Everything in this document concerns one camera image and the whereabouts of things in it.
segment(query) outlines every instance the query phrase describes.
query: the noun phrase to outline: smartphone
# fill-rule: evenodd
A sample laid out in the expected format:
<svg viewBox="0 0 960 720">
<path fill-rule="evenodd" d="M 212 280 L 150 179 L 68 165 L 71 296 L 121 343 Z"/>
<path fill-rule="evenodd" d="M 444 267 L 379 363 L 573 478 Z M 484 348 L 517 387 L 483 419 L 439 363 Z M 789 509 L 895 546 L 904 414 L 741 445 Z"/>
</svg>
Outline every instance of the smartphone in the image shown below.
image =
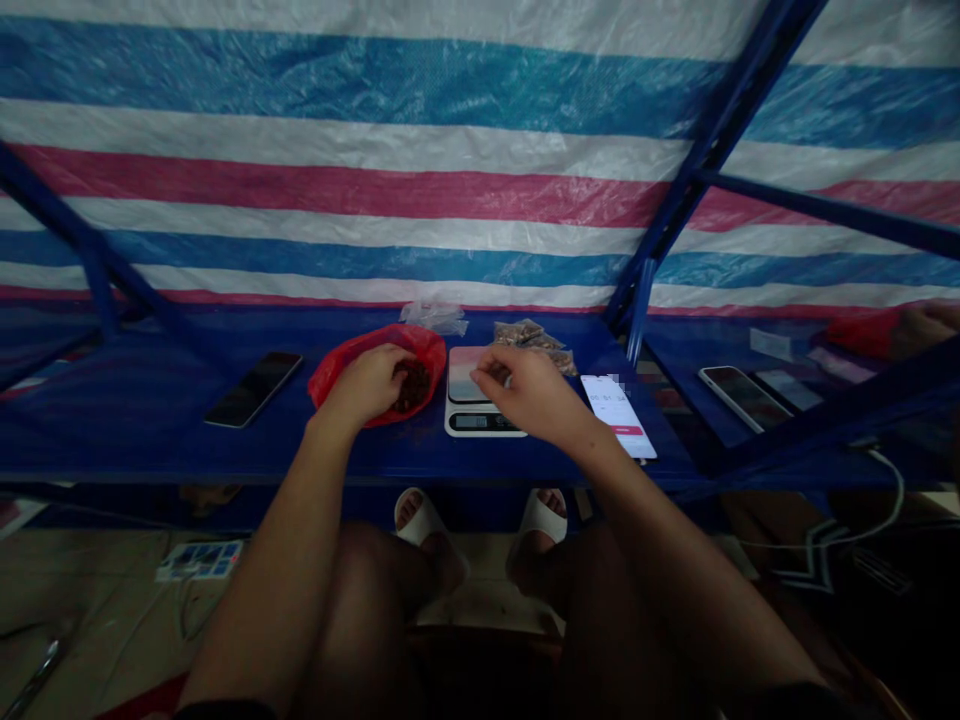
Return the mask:
<svg viewBox="0 0 960 720">
<path fill-rule="evenodd" d="M 775 428 L 793 415 L 735 367 L 702 368 L 697 373 L 754 432 Z"/>
<path fill-rule="evenodd" d="M 223 427 L 245 428 L 302 362 L 302 355 L 267 353 L 256 367 L 204 416 L 204 422 Z"/>
<path fill-rule="evenodd" d="M 637 460 L 655 460 L 657 451 L 619 383 L 609 375 L 581 375 L 580 382 L 593 414 L 613 429 L 627 454 Z"/>
</svg>

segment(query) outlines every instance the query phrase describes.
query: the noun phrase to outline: white slipper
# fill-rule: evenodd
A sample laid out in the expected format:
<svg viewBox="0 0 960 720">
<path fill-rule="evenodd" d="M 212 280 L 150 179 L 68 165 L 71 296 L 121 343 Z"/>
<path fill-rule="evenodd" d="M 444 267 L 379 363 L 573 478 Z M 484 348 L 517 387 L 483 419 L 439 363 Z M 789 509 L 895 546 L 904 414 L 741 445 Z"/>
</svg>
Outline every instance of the white slipper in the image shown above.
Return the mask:
<svg viewBox="0 0 960 720">
<path fill-rule="evenodd" d="M 520 521 L 520 529 L 517 531 L 517 538 L 513 541 L 510 553 L 507 555 L 507 572 L 513 567 L 513 560 L 516 557 L 517 550 L 520 548 L 520 542 L 527 533 L 534 530 L 546 533 L 551 540 L 560 544 L 567 536 L 567 518 L 560 517 L 553 510 L 544 505 L 543 501 L 537 497 L 537 493 L 544 488 L 534 488 L 527 497 L 527 507 L 523 511 L 523 520 Z M 567 514 L 567 501 L 560 493 L 560 504 L 563 507 L 563 514 Z"/>
<path fill-rule="evenodd" d="M 463 565 L 463 582 L 466 582 L 470 579 L 470 561 L 467 560 L 467 556 L 464 555 L 460 548 L 453 542 L 450 531 L 447 530 L 447 526 L 443 524 L 443 520 L 440 519 L 437 509 L 433 506 L 433 503 L 430 502 L 430 498 L 423 490 L 411 487 L 400 493 L 400 497 L 397 498 L 397 504 L 393 507 L 393 526 L 395 528 L 397 527 L 397 520 L 400 518 L 400 506 L 403 505 L 404 501 L 412 492 L 420 493 L 422 502 L 413 514 L 413 517 L 410 518 L 410 521 L 403 526 L 403 530 L 397 530 L 397 537 L 401 540 L 406 540 L 415 548 L 419 548 L 423 545 L 423 541 L 434 533 L 443 533 L 447 538 L 447 542 L 450 543 L 450 547 L 453 548 L 453 552 L 460 561 L 460 564 Z"/>
</svg>

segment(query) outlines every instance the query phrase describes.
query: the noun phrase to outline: striped tarpaulin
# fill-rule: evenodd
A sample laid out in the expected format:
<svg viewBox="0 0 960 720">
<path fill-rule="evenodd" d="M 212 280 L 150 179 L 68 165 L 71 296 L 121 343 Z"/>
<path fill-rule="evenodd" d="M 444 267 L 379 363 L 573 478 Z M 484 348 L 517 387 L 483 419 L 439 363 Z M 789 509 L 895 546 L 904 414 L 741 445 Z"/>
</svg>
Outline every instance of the striped tarpaulin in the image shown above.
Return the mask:
<svg viewBox="0 0 960 720">
<path fill-rule="evenodd" d="M 178 301 L 589 310 L 762 6 L 3 0 L 0 137 Z M 833 0 L 727 171 L 960 224 L 957 37 L 955 4 Z M 82 293 L 39 232 L 0 199 L 5 293 Z M 652 305 L 930 297 L 955 263 L 714 190 Z"/>
</svg>

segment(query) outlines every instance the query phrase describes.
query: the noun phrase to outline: foot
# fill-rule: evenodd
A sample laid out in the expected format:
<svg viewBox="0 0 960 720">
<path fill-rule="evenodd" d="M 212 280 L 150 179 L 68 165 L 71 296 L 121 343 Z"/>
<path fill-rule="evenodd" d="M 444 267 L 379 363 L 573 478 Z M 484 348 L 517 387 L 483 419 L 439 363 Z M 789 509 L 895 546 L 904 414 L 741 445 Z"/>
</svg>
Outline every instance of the foot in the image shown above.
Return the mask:
<svg viewBox="0 0 960 720">
<path fill-rule="evenodd" d="M 406 527 L 421 505 L 423 505 L 423 495 L 416 490 L 407 494 L 397 514 L 397 530 L 403 530 Z M 450 545 L 446 535 L 442 532 L 428 535 L 420 544 L 420 549 L 426 554 L 431 567 L 437 574 L 440 595 L 449 595 L 463 584 L 466 569 L 453 551 L 453 546 Z"/>
<path fill-rule="evenodd" d="M 567 517 L 567 509 L 563 505 L 563 496 L 556 488 L 541 488 L 537 491 L 537 499 L 559 517 Z M 524 588 L 525 580 L 541 555 L 545 555 L 557 543 L 542 530 L 531 530 L 522 538 L 513 556 L 513 565 L 507 568 L 507 578 L 517 587 Z"/>
</svg>

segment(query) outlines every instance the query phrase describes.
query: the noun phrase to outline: small plastic bag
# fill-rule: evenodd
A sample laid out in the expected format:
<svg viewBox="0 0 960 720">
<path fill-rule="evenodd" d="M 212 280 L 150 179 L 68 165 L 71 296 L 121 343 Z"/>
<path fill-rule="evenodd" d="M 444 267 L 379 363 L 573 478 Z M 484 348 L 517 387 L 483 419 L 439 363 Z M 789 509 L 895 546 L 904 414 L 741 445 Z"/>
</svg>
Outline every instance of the small plastic bag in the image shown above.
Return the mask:
<svg viewBox="0 0 960 720">
<path fill-rule="evenodd" d="M 552 335 L 547 335 L 546 333 L 541 333 L 535 338 L 531 338 L 524 343 L 517 345 L 519 348 L 528 350 L 531 348 L 541 348 L 542 350 L 559 350 L 563 347 L 563 343 L 557 340 Z"/>
<path fill-rule="evenodd" d="M 537 325 L 530 318 L 517 323 L 493 324 L 494 345 L 522 345 L 543 334 L 543 326 Z"/>
<path fill-rule="evenodd" d="M 433 330 L 437 335 L 459 335 L 467 332 L 469 320 L 462 320 L 463 308 L 449 303 L 423 303 L 420 300 L 407 303 L 400 310 L 400 322 L 419 325 Z"/>
<path fill-rule="evenodd" d="M 577 366 L 573 362 L 573 350 L 544 350 L 543 348 L 530 348 L 533 352 L 540 352 L 550 358 L 561 375 L 567 377 L 577 377 Z"/>
</svg>

